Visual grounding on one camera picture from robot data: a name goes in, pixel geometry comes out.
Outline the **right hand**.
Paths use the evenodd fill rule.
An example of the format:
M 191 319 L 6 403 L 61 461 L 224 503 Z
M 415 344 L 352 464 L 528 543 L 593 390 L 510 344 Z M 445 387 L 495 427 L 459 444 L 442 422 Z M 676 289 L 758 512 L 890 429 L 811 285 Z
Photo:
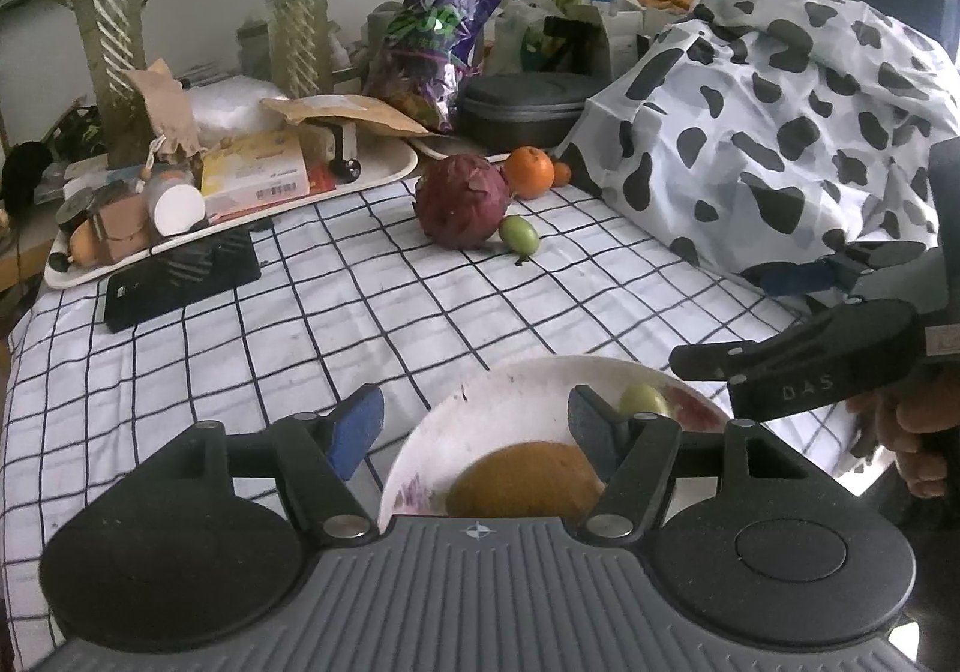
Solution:
M 846 409 L 874 419 L 878 442 L 895 454 L 898 474 L 914 496 L 949 495 L 958 461 L 931 451 L 924 436 L 958 427 L 957 363 L 926 368 L 895 386 L 851 397 Z

